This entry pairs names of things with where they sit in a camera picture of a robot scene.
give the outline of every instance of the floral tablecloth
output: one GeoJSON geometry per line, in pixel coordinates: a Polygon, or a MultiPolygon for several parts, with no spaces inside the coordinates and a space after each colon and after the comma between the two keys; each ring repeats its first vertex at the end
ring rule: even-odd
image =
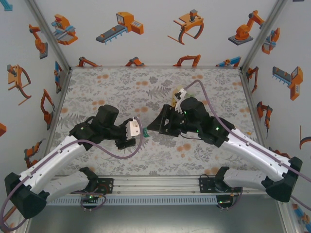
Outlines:
{"type": "MultiPolygon", "coordinates": [[[[171,104],[172,93],[178,86],[185,87],[195,79],[200,79],[205,85],[217,114],[256,140],[237,69],[75,68],[54,134],[52,149],[76,124],[96,115],[98,107],[104,104],[119,109],[116,125],[138,116],[146,127],[159,114],[163,104],[171,104]]],[[[200,85],[192,86],[189,93],[203,101],[209,111],[200,85]]],[[[135,149],[117,150],[114,141],[103,141],[101,145],[124,156],[135,149]]],[[[59,175],[70,175],[84,166],[90,167],[98,175],[136,176],[216,174],[221,166],[255,169],[235,154],[203,141],[161,134],[145,138],[139,153],[127,160],[112,158],[92,147],[87,153],[73,160],[59,175]]]]}

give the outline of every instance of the robot arm sticker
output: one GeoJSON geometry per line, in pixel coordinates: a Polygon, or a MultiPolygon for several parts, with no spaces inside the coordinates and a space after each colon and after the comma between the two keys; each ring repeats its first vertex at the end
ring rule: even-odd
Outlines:
{"type": "Polygon", "coordinates": [[[78,37],[76,36],[75,27],[70,25],[68,19],[59,14],[56,14],[54,17],[55,21],[52,23],[52,26],[55,28],[53,34],[57,42],[62,45],[70,45],[76,41],[78,37]]]}
{"type": "Polygon", "coordinates": [[[300,95],[300,84],[303,82],[303,72],[300,67],[296,67],[291,74],[273,67],[272,74],[291,90],[291,100],[294,101],[300,95]]]}
{"type": "Polygon", "coordinates": [[[257,10],[250,13],[248,17],[249,17],[249,20],[247,24],[241,25],[237,29],[236,35],[233,35],[228,38],[228,40],[234,43],[235,45],[241,45],[241,44],[244,44],[246,42],[253,40],[253,37],[249,35],[249,32],[251,31],[254,22],[260,25],[260,29],[264,24],[264,20],[258,16],[257,10]]]}
{"type": "Polygon", "coordinates": [[[117,21],[118,24],[100,34],[96,37],[96,40],[107,44],[108,41],[111,42],[113,38],[117,38],[118,35],[122,35],[122,33],[129,33],[131,31],[141,35],[144,33],[144,25],[134,20],[134,15],[128,12],[117,12],[117,21]]]}
{"type": "Polygon", "coordinates": [[[175,65],[173,65],[173,67],[181,67],[182,62],[185,61],[185,60],[193,60],[192,67],[196,67],[198,65],[200,59],[201,59],[201,55],[200,54],[197,55],[197,56],[189,56],[189,55],[187,55],[187,56],[179,58],[178,62],[175,65]]]}
{"type": "Polygon", "coordinates": [[[262,52],[266,54],[270,54],[270,52],[274,49],[276,46],[276,42],[280,36],[280,28],[277,28],[275,31],[272,30],[270,32],[270,35],[266,38],[263,45],[261,46],[262,52]]]}
{"type": "Polygon", "coordinates": [[[40,37],[38,36],[37,32],[41,31],[39,27],[33,27],[31,26],[31,24],[29,24],[29,31],[35,37],[35,47],[37,48],[37,50],[39,50],[40,59],[47,57],[48,56],[48,43],[42,43],[40,37]]]}
{"type": "Polygon", "coordinates": [[[16,87],[20,91],[20,93],[23,95],[23,97],[25,98],[21,103],[18,104],[20,106],[26,100],[31,98],[31,96],[28,96],[24,92],[24,88],[26,86],[28,86],[29,84],[31,84],[29,75],[24,70],[24,68],[20,67],[19,65],[16,65],[16,66],[7,65],[7,71],[8,71],[8,84],[14,83],[14,85],[11,86],[8,90],[10,91],[16,87]],[[21,75],[22,74],[24,74],[26,76],[26,79],[28,81],[28,83],[26,85],[23,85],[21,82],[21,75]]]}
{"type": "Polygon", "coordinates": [[[197,39],[199,38],[199,36],[201,35],[203,28],[204,28],[204,22],[203,22],[203,18],[201,16],[198,15],[198,12],[196,10],[192,10],[190,11],[188,14],[185,14],[181,17],[179,17],[179,19],[181,21],[183,21],[184,23],[180,23],[176,20],[174,20],[174,23],[177,23],[181,29],[180,29],[180,34],[178,36],[178,40],[171,37],[170,35],[168,35],[168,37],[170,39],[173,39],[174,41],[179,42],[180,44],[184,45],[185,43],[183,42],[183,36],[184,34],[187,34],[188,36],[191,36],[193,39],[197,39]],[[189,31],[191,28],[195,27],[195,26],[199,26],[199,31],[197,32],[196,35],[191,35],[189,34],[187,31],[189,31]]]}
{"type": "Polygon", "coordinates": [[[238,67],[240,63],[241,57],[235,57],[232,59],[227,59],[223,62],[218,63],[217,67],[230,67],[233,65],[233,67],[238,67]]]}

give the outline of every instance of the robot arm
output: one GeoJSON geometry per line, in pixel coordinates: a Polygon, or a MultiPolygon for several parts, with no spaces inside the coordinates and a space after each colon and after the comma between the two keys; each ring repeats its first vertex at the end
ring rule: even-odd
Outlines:
{"type": "Polygon", "coordinates": [[[279,159],[293,169],[300,171],[302,161],[296,157],[288,159],[278,155],[260,144],[252,141],[233,124],[221,118],[231,132],[244,138],[242,142],[230,134],[213,116],[209,116],[204,104],[196,98],[185,99],[185,90],[181,89],[176,97],[179,102],[173,108],[165,104],[160,115],[147,127],[162,134],[178,137],[180,133],[193,132],[206,143],[234,152],[251,162],[260,171],[239,171],[221,167],[215,176],[215,186],[220,191],[229,187],[249,187],[265,190],[272,198],[288,202],[298,175],[281,166],[272,158],[254,149],[250,144],[279,159]]]}
{"type": "Polygon", "coordinates": [[[70,176],[52,180],[70,161],[92,147],[91,144],[77,143],[76,140],[85,139],[95,144],[103,140],[115,140],[116,146],[120,150],[136,144],[136,140],[131,137],[139,134],[137,121],[130,118],[116,126],[114,122],[118,113],[118,109],[110,105],[99,107],[96,116],[77,124],[70,131],[69,136],[66,136],[53,151],[38,163],[19,175],[10,173],[5,178],[6,192],[9,195],[17,185],[20,185],[21,181],[27,176],[30,177],[10,198],[26,219],[39,214],[48,202],[58,197],[78,190],[94,192],[98,187],[98,176],[88,167],[82,168],[70,176]]]}

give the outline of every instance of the purple cable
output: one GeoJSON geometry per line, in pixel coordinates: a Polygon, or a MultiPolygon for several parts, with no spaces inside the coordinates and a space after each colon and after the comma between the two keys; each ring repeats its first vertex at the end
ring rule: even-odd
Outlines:
{"type": "MultiPolygon", "coordinates": [[[[226,208],[227,210],[231,210],[232,208],[234,208],[238,203],[239,201],[241,200],[241,197],[242,197],[242,193],[243,193],[243,187],[241,188],[241,193],[240,195],[238,196],[238,199],[229,207],[229,208],[226,208]]],[[[225,208],[223,208],[219,203],[217,203],[218,207],[223,210],[225,208]]]]}
{"type": "MultiPolygon", "coordinates": [[[[94,210],[97,210],[97,209],[101,208],[101,207],[107,202],[107,197],[106,197],[106,196],[102,196],[102,197],[104,198],[104,201],[103,201],[101,204],[97,205],[95,208],[90,209],[90,212],[92,212],[92,211],[94,211],[94,210]]],[[[83,201],[84,201],[84,200],[87,200],[87,198],[86,198],[86,199],[81,199],[81,201],[80,201],[80,206],[81,206],[83,209],[85,209],[85,207],[83,206],[83,201]]]]}
{"type": "Polygon", "coordinates": [[[295,201],[297,201],[300,205],[305,207],[307,210],[311,211],[311,208],[309,206],[307,206],[305,203],[303,203],[302,201],[300,201],[297,198],[295,198],[293,195],[291,195],[291,198],[294,199],[295,201]]]}
{"type": "MultiPolygon", "coordinates": [[[[237,139],[241,140],[241,141],[244,142],[244,143],[247,143],[248,141],[246,141],[244,138],[242,138],[242,137],[238,136],[237,134],[235,134],[234,132],[232,132],[232,131],[222,122],[222,120],[220,120],[220,118],[217,116],[217,114],[216,114],[215,111],[214,111],[213,106],[212,106],[211,103],[209,102],[209,99],[208,99],[206,90],[205,90],[205,88],[204,88],[204,86],[203,86],[203,83],[202,83],[200,80],[197,79],[197,80],[193,81],[190,85],[188,85],[188,86],[185,87],[184,89],[187,90],[189,87],[191,87],[191,86],[194,85],[195,83],[199,83],[199,84],[200,84],[200,86],[201,86],[201,88],[202,88],[202,90],[203,90],[203,94],[204,94],[204,96],[205,96],[205,99],[206,99],[206,101],[207,101],[207,104],[208,104],[208,106],[209,106],[211,112],[213,113],[213,115],[214,115],[215,118],[217,119],[217,121],[221,124],[221,126],[223,126],[223,128],[224,128],[225,130],[227,130],[230,134],[232,134],[233,136],[235,136],[237,139]]],[[[260,151],[261,153],[267,155],[268,157],[270,157],[271,159],[273,159],[274,161],[276,161],[276,162],[277,162],[278,164],[280,164],[281,166],[284,166],[284,167],[287,168],[289,171],[292,171],[293,173],[295,173],[295,174],[301,176],[302,178],[304,178],[305,180],[307,180],[308,182],[311,183],[311,178],[310,178],[310,177],[307,177],[306,175],[302,174],[301,172],[296,171],[295,169],[291,168],[291,167],[288,166],[287,164],[282,163],[280,160],[278,160],[277,158],[273,157],[272,155],[270,155],[269,153],[265,152],[264,150],[262,150],[261,148],[257,147],[256,145],[250,143],[249,146],[251,146],[252,148],[254,148],[254,149],[260,151]]],[[[297,199],[297,198],[295,198],[294,196],[291,196],[291,197],[292,197],[295,201],[298,202],[298,199],[297,199]]],[[[304,206],[305,208],[307,208],[308,210],[311,210],[310,207],[308,207],[306,204],[303,204],[301,201],[299,201],[299,203],[300,203],[302,206],[304,206]]]]}
{"type": "MultiPolygon", "coordinates": [[[[107,153],[108,155],[114,157],[114,158],[117,158],[117,159],[129,159],[129,158],[132,158],[140,149],[141,147],[141,144],[142,144],[142,140],[143,140],[143,132],[142,132],[142,125],[140,123],[140,120],[138,119],[138,117],[134,117],[134,119],[137,121],[138,125],[139,125],[139,130],[140,130],[140,138],[139,138],[139,144],[136,148],[136,150],[128,155],[128,156],[117,156],[117,155],[114,155],[113,153],[107,151],[105,148],[101,147],[100,145],[97,145],[96,143],[92,142],[92,141],[88,141],[88,140],[84,140],[84,139],[80,139],[80,140],[76,140],[76,141],[73,141],[73,142],[70,142],[66,145],[64,145],[62,148],[60,148],[60,150],[64,150],[66,149],[67,147],[75,144],[75,143],[89,143],[99,149],[101,149],[103,152],[107,153]]],[[[54,152],[49,158],[47,158],[45,161],[43,161],[41,164],[39,164],[34,170],[32,170],[30,172],[31,175],[35,174],[43,165],[45,165],[49,160],[51,160],[53,157],[55,157],[56,155],[58,154],[58,151],[54,152]]],[[[20,224],[18,224],[16,227],[14,228],[9,228],[5,222],[3,221],[3,218],[4,218],[4,210],[5,210],[5,207],[7,205],[7,203],[9,202],[10,198],[13,196],[13,194],[16,192],[16,190],[21,187],[25,182],[26,180],[28,180],[30,178],[30,176],[26,176],[21,182],[19,182],[15,188],[9,193],[9,195],[6,197],[2,207],[1,207],[1,210],[0,210],[0,226],[3,227],[4,230],[6,231],[15,231],[17,230],[18,228],[20,228],[26,221],[26,219],[24,219],[20,224]]]]}

